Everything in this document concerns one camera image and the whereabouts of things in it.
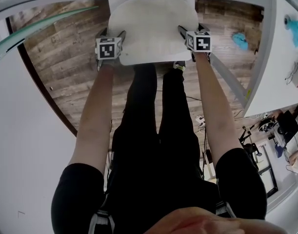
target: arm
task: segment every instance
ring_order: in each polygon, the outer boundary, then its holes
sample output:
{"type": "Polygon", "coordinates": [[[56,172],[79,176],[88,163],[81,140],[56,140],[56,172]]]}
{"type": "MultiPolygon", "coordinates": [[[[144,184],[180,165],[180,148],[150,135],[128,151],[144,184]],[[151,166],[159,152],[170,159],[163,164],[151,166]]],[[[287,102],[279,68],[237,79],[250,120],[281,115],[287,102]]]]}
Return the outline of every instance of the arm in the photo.
{"type": "Polygon", "coordinates": [[[206,132],[214,165],[229,150],[242,148],[229,102],[204,53],[195,53],[206,132]]]}
{"type": "Polygon", "coordinates": [[[113,67],[103,66],[85,103],[69,164],[83,163],[104,174],[110,143],[113,67]]]}

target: white wall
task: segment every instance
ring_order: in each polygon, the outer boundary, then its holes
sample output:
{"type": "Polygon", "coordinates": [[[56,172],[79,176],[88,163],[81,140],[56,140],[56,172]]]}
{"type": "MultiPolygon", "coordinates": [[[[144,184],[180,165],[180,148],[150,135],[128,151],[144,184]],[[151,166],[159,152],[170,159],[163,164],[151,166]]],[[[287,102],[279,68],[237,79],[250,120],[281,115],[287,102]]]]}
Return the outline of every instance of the white wall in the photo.
{"type": "Polygon", "coordinates": [[[284,155],[277,158],[274,142],[265,141],[264,145],[270,159],[278,192],[268,198],[266,220],[285,229],[290,234],[298,233],[298,175],[286,170],[284,155]]]}
{"type": "Polygon", "coordinates": [[[35,86],[18,51],[2,58],[1,234],[53,233],[51,200],[75,140],[35,86]]]}

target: shoe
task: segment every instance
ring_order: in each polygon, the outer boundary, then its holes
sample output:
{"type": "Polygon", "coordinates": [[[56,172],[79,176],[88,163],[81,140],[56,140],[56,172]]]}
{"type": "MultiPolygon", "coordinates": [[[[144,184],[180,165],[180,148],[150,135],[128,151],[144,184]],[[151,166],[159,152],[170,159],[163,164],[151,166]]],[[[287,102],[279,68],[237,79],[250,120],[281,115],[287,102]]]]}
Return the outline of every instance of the shoe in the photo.
{"type": "Polygon", "coordinates": [[[180,61],[175,61],[173,68],[180,69],[182,72],[186,69],[186,61],[180,60],[180,61]]]}

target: desk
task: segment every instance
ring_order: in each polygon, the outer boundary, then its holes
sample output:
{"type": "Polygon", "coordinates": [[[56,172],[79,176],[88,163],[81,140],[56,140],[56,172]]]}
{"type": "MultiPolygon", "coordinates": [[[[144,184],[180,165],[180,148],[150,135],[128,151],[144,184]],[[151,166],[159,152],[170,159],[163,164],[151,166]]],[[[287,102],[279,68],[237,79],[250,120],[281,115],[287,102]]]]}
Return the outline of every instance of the desk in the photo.
{"type": "Polygon", "coordinates": [[[298,88],[286,85],[285,78],[298,59],[292,32],[284,18],[298,20],[298,11],[286,0],[236,0],[264,7],[264,21],[258,57],[252,77],[244,89],[234,75],[212,55],[211,62],[244,107],[245,116],[273,111],[298,103],[298,88]]]}

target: floor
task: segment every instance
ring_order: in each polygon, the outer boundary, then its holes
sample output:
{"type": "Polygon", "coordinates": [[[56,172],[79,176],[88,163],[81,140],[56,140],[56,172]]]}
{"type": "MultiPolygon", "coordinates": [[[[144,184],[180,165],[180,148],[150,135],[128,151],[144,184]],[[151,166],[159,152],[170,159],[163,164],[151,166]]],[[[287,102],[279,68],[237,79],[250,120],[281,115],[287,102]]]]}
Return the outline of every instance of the floor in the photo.
{"type": "MultiPolygon", "coordinates": [[[[97,74],[95,63],[95,35],[107,26],[110,11],[107,0],[63,2],[36,7],[12,16],[11,23],[14,31],[30,25],[43,18],[83,7],[98,5],[99,8],[82,12],[60,20],[46,29],[36,33],[24,43],[28,55],[48,92],[60,107],[62,112],[77,129],[86,98],[97,74]]],[[[212,33],[213,52],[232,71],[238,80],[247,86],[251,69],[256,59],[262,21],[261,8],[226,0],[196,0],[196,10],[199,21],[207,25],[212,33]],[[243,32],[249,42],[249,50],[240,50],[232,41],[231,36],[243,32]]],[[[162,70],[165,63],[157,64],[158,90],[162,88],[162,70]]],[[[217,74],[220,84],[230,102],[236,119],[239,137],[242,127],[251,127],[260,119],[242,118],[243,111],[239,101],[225,81],[217,74]]],[[[201,148],[204,145],[204,131],[198,131],[195,118],[202,115],[199,82],[195,64],[188,62],[184,72],[184,86],[193,120],[194,130],[199,137],[201,148]]],[[[113,128],[120,125],[122,112],[126,103],[128,88],[133,79],[132,67],[118,70],[113,89],[113,128]]],[[[159,128],[162,114],[162,94],[157,92],[156,122],[159,128]]],[[[253,131],[252,141],[267,137],[253,131]]]]}

